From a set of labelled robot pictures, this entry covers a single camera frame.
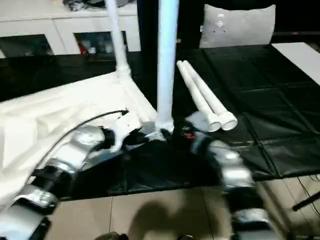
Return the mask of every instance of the black tabletop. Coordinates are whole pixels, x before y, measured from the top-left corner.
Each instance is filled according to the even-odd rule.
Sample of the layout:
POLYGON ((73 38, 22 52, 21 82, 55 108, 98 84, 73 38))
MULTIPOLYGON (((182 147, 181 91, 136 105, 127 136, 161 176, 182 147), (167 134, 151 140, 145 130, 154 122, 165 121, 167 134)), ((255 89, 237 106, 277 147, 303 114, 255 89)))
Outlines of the black tabletop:
MULTIPOLYGON (((115 70, 112 58, 82 55, 0 60, 0 101, 115 70)), ((212 136, 235 147, 257 181, 320 173, 320 86, 271 45, 177 52, 188 60, 238 126, 212 136)), ((132 78, 157 105, 155 58, 128 53, 132 78)), ((196 111, 179 71, 174 119, 196 111)), ((212 186, 208 163, 165 142, 153 141, 79 174, 68 198, 83 199, 168 189, 212 186)))

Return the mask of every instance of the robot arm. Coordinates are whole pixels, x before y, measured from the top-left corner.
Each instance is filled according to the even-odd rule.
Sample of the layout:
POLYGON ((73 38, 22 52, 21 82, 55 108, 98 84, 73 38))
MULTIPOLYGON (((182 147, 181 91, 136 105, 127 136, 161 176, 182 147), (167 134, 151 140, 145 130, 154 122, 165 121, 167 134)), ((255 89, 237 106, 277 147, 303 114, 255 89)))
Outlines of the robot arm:
POLYGON ((231 213, 233 240, 279 239, 255 188, 252 173, 238 152, 226 143, 198 131, 190 122, 184 122, 176 128, 173 138, 183 149, 188 146, 192 153, 200 155, 218 170, 222 194, 231 213))
POLYGON ((11 206, 1 212, 0 239, 43 240, 51 224, 46 216, 55 211, 77 172, 89 161, 88 156, 101 149, 120 150, 123 140, 140 128, 139 119, 132 113, 119 118, 109 129, 91 125, 77 128, 45 167, 34 171, 34 179, 11 206))

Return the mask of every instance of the white pipe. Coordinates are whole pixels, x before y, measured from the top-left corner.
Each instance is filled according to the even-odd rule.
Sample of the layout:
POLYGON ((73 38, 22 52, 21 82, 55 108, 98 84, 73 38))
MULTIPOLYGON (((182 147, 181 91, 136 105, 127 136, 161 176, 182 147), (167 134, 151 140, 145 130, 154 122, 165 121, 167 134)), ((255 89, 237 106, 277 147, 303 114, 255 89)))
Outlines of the white pipe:
POLYGON ((181 76, 184 80, 185 85, 190 91, 192 99, 198 108, 198 110, 203 113, 206 117, 206 120, 209 124, 208 131, 215 132, 221 128, 221 123, 219 122, 219 117, 212 112, 205 98, 202 96, 201 92, 197 88, 196 84, 192 80, 191 76, 188 73, 186 66, 182 61, 178 61, 176 65, 179 68, 181 76))
POLYGON ((159 1, 158 70, 157 70, 157 120, 155 127, 174 129, 172 102, 176 61, 176 38, 179 0, 159 1))
POLYGON ((115 0, 104 0, 104 2, 111 21, 111 38, 116 60, 116 71, 120 75, 129 75, 131 73, 131 70, 127 62, 124 38, 119 27, 116 2, 115 0))
POLYGON ((211 91, 211 89, 208 87, 205 81, 194 70, 191 64, 188 61, 183 61, 183 64, 186 66, 186 69, 189 72, 192 80, 200 90, 201 94, 209 104, 210 108, 213 110, 215 114, 219 116, 221 128, 225 131, 234 129, 238 124, 237 118, 233 115, 232 112, 229 112, 225 108, 225 106, 221 103, 221 101, 217 98, 217 96, 211 91))

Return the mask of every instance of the black cable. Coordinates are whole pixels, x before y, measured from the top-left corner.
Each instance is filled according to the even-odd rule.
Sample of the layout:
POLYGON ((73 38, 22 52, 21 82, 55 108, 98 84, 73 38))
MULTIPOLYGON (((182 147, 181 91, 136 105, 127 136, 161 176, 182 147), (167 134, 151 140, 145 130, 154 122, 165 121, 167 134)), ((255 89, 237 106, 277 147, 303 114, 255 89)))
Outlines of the black cable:
POLYGON ((39 164, 42 163, 44 161, 44 159, 46 159, 46 157, 51 153, 51 151, 67 136, 69 135, 71 132, 73 132, 74 130, 76 130, 77 128, 93 121, 93 120, 96 120, 96 119, 99 119, 99 118, 102 118, 104 116, 107 116, 107 115, 111 115, 111 114, 117 114, 117 113, 121 113, 122 115, 125 115, 128 113, 127 110, 116 110, 116 111, 109 111, 109 112, 105 112, 105 113, 102 113, 102 114, 99 114, 97 116, 94 116, 94 117, 91 117, 81 123, 79 123, 77 126, 71 128, 69 131, 67 131, 64 135, 62 135, 62 137, 60 137, 58 139, 58 141, 55 142, 55 144, 53 144, 53 146, 49 149, 49 151, 46 152, 46 154, 41 158, 41 160, 39 161, 39 164))
MULTIPOLYGON (((303 183, 301 182, 301 180, 300 180, 299 177, 298 177, 298 181, 299 181, 299 183, 300 183, 300 185, 301 185, 304 193, 306 194, 306 196, 310 198, 310 194, 309 194, 308 190, 307 190, 306 187, 303 185, 303 183)), ((313 212, 320 218, 320 212, 319 212, 318 209, 316 208, 315 204, 312 202, 311 205, 312 205, 312 210, 313 210, 313 212)))

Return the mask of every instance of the glass cabinet door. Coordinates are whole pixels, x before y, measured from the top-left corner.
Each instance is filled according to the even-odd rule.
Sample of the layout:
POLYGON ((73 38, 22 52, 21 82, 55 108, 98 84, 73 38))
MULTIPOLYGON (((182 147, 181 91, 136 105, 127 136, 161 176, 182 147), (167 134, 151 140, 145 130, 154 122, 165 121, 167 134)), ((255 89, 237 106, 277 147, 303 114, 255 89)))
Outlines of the glass cabinet door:
POLYGON ((53 55, 44 34, 0 37, 0 51, 5 58, 53 55))

